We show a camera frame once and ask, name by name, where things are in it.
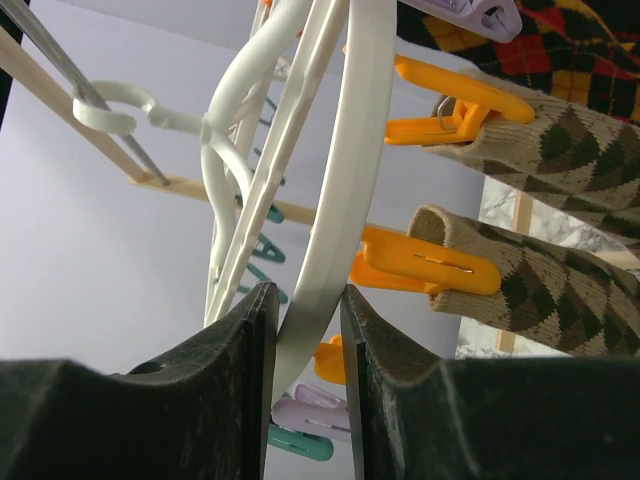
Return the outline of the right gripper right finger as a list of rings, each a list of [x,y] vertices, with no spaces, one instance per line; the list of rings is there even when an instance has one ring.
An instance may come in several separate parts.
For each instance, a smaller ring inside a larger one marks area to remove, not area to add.
[[[443,359],[351,285],[340,323],[357,478],[638,477],[636,359]]]

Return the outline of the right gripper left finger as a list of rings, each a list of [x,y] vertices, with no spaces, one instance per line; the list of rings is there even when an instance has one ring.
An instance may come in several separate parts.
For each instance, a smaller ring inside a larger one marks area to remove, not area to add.
[[[127,374],[71,360],[1,365],[5,479],[260,479],[279,295],[229,313]]]

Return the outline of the white oval clip hanger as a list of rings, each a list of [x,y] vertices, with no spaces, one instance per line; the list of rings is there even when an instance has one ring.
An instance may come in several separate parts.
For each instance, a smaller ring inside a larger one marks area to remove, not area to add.
[[[73,94],[73,113],[94,130],[131,135],[142,110],[155,127],[195,135],[215,214],[206,324],[229,309],[335,45],[345,37],[340,97],[310,239],[279,330],[272,394],[299,377],[320,344],[347,283],[367,220],[387,132],[411,144],[473,139],[491,112],[526,124],[522,99],[400,56],[391,1],[279,1],[257,9],[251,37],[199,116],[162,106],[131,84],[96,80],[108,105]]]

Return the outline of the beige brown argyle sock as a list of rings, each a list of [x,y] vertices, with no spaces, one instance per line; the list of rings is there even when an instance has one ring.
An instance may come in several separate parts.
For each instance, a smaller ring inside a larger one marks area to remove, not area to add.
[[[472,142],[426,152],[527,193],[637,251],[638,127],[478,70],[466,73],[525,100],[534,121],[490,115]]]

